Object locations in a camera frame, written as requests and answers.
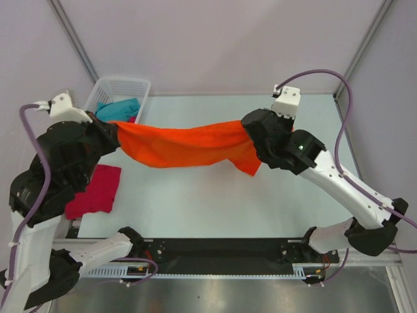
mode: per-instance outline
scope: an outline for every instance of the orange towel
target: orange towel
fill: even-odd
[[[117,135],[122,150],[153,168],[211,165],[227,159],[239,170],[254,176],[261,165],[240,121],[190,129],[112,123],[119,126]]]

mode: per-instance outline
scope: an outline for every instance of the white wall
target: white wall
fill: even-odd
[[[382,0],[61,0],[99,76],[154,95],[271,92],[313,68],[344,73]],[[300,80],[333,93],[328,75]]]
[[[22,104],[48,100],[62,88],[74,90],[76,101],[83,104],[93,83],[45,0],[2,1],[0,12],[0,269],[3,270],[7,267],[7,243],[12,235],[10,183],[28,168],[35,155],[21,126],[18,109]],[[41,113],[30,115],[40,134],[48,119]]]
[[[349,136],[364,180],[402,197],[417,220],[417,1],[396,1],[352,78]],[[399,223],[397,243],[417,249],[417,230]],[[401,255],[417,296],[417,256]]]

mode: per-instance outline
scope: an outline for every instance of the white table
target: white table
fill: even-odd
[[[141,123],[190,128],[242,119],[269,108],[270,96],[154,97]],[[304,95],[295,128],[308,130],[331,151],[341,122],[331,95]],[[341,160],[356,174],[347,141]],[[350,213],[319,187],[289,171],[262,164],[255,177],[229,161],[198,168],[148,168],[120,149],[100,163],[122,168],[110,214],[87,214],[79,237],[109,237],[124,226],[144,237],[301,237],[311,226],[328,226]]]

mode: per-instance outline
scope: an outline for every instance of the metal floor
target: metal floor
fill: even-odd
[[[385,267],[345,268],[324,288],[291,280],[185,278],[154,279],[129,289],[116,283],[88,288],[100,281],[81,280],[79,293],[54,302],[50,312],[399,312]]]

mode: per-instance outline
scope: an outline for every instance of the folded cloth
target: folded cloth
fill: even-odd
[[[76,198],[66,205],[66,218],[74,220],[85,213],[98,211],[110,213],[119,187],[120,174],[121,168],[97,165],[86,191],[78,192]]]
[[[104,104],[98,103],[96,116],[103,122],[123,121],[127,122],[132,116],[137,116],[141,105],[137,98]]]
[[[227,159],[239,170],[254,176],[261,165],[240,121],[191,129],[113,123],[119,126],[117,135],[122,150],[153,168],[203,166]]]

